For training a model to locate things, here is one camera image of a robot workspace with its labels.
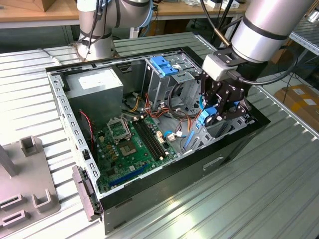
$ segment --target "table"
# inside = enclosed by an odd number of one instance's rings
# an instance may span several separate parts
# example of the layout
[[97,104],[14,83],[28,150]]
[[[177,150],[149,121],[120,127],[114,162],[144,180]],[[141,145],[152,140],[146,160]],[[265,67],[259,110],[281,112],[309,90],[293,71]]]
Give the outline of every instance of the table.
[[[115,41],[115,46],[121,56],[189,46],[204,58],[215,50],[190,32],[124,39]],[[62,64],[79,62],[72,47],[47,51]],[[61,204],[58,213],[8,238],[105,238],[103,224],[87,221],[72,181],[75,160],[44,71],[54,65],[51,58],[33,50],[1,54],[0,63],[0,112],[5,116],[0,143],[38,135]],[[252,88],[248,100],[271,123],[235,160],[108,238],[316,238],[319,135],[263,88]]]
[[[239,8],[230,9],[228,16],[237,19],[248,7],[248,4],[241,4]],[[217,17],[219,8],[207,6],[211,17]],[[193,19],[205,18],[201,6],[189,6],[184,2],[162,2],[159,4],[158,20],[172,19]],[[20,27],[38,27],[38,26],[59,26],[59,25],[77,25],[79,24],[79,15],[74,0],[56,0],[47,12],[30,11],[27,9],[5,6],[0,9],[0,29],[1,28],[20,28]],[[131,28],[130,38],[136,38],[138,28]]]
[[319,55],[319,28],[311,22],[302,19],[289,38],[303,46],[306,50]]

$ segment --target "gray plastic holder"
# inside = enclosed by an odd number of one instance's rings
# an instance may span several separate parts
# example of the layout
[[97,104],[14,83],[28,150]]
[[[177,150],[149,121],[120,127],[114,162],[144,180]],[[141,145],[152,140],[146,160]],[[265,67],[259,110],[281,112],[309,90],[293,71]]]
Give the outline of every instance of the gray plastic holder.
[[0,238],[60,208],[41,140],[0,146]]

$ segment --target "slotted metal table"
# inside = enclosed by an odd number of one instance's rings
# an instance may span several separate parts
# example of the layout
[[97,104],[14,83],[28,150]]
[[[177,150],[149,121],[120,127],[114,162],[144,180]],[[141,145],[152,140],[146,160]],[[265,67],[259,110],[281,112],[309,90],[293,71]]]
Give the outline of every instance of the slotted metal table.
[[294,40],[306,50],[319,55],[319,26],[302,19],[289,38]]
[[[115,42],[120,55],[189,46],[202,58],[212,48],[181,33]],[[47,49],[63,64],[78,62],[72,47]],[[87,221],[70,151],[39,50],[0,55],[0,143],[35,135],[43,143],[61,210],[10,236],[102,239]],[[232,162],[108,235],[126,238],[309,238],[319,234],[319,135],[262,88],[248,100],[271,123]]]

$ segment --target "label sticker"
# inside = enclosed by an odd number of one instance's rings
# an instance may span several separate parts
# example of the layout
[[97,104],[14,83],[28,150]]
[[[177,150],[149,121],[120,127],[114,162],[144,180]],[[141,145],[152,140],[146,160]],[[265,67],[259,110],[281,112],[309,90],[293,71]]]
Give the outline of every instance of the label sticker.
[[79,83],[83,90],[105,85],[108,89],[119,86],[119,81],[109,69],[97,74],[80,77]]
[[173,68],[175,68],[175,69],[176,69],[176,68],[181,68],[181,66],[180,66],[180,65],[178,65],[178,64],[176,64],[176,65],[172,65],[172,67],[173,67]]
[[312,99],[304,99],[304,101],[306,101],[306,103],[310,106],[315,106],[316,103],[312,100]]
[[300,89],[300,88],[293,89],[293,90],[294,90],[294,92],[296,92],[297,95],[304,95],[305,94],[305,92],[303,92],[302,89]]

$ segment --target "wooden shelf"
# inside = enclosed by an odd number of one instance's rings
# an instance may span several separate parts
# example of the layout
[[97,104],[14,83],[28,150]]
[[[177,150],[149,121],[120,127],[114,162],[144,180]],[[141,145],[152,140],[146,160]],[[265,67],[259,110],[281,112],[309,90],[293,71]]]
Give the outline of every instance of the wooden shelf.
[[[239,8],[231,9],[230,13],[244,13],[248,4],[241,4]],[[219,8],[207,6],[210,14],[219,12]],[[161,2],[159,16],[169,15],[199,15],[204,14],[201,6],[189,6],[184,2]],[[74,0],[57,0],[47,12],[31,11],[23,8],[7,6],[0,9],[0,22],[22,21],[51,21],[51,20],[78,20],[79,14]]]

